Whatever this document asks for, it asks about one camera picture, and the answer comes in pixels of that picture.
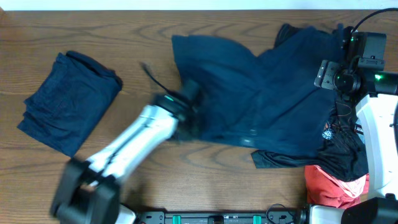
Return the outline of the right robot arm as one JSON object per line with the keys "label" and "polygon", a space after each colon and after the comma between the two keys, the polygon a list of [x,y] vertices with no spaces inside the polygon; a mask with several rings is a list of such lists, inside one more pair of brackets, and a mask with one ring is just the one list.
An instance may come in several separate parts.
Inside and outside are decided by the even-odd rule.
{"label": "right robot arm", "polygon": [[342,209],[313,205],[309,223],[397,223],[397,74],[385,71],[386,35],[353,30],[344,63],[324,60],[314,84],[348,95],[361,122],[368,199]]}

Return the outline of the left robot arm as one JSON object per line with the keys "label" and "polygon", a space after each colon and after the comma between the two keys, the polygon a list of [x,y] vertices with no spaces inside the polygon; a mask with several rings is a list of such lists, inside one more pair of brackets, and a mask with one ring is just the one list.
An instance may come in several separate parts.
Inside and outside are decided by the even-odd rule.
{"label": "left robot arm", "polygon": [[186,80],[179,91],[157,94],[137,119],[108,146],[66,164],[50,206],[60,223],[134,223],[136,214],[120,202],[121,187],[140,163],[193,117],[200,86]]}

